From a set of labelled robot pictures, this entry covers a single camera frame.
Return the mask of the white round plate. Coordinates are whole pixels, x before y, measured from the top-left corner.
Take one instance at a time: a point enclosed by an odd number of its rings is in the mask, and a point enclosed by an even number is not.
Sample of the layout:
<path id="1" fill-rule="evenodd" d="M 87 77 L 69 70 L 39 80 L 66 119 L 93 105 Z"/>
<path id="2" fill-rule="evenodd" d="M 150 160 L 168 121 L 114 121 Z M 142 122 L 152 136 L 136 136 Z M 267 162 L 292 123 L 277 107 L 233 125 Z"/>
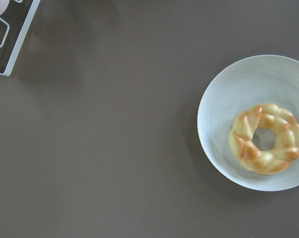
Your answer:
<path id="1" fill-rule="evenodd" d="M 299 185 L 299 158 L 275 175 L 243 168 L 232 155 L 228 136 L 236 115 L 255 105 L 275 103 L 299 122 L 299 61 L 276 55 L 239 60 L 221 71 L 205 90 L 197 114 L 202 148 L 213 166 L 231 181 L 260 191 Z"/>

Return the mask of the glazed twisted ring donut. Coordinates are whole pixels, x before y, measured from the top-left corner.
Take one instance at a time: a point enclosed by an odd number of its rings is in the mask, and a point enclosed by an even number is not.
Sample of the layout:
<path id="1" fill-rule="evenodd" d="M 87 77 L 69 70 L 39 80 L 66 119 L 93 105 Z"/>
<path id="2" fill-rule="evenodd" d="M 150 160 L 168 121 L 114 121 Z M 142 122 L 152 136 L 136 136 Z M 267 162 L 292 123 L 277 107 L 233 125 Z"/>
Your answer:
<path id="1" fill-rule="evenodd" d="M 275 134 L 272 149 L 263 151 L 253 143 L 259 128 Z M 253 106 L 235 117 L 229 133 L 229 147 L 249 171 L 262 175 L 283 172 L 299 158 L 299 122 L 290 111 L 276 104 Z"/>

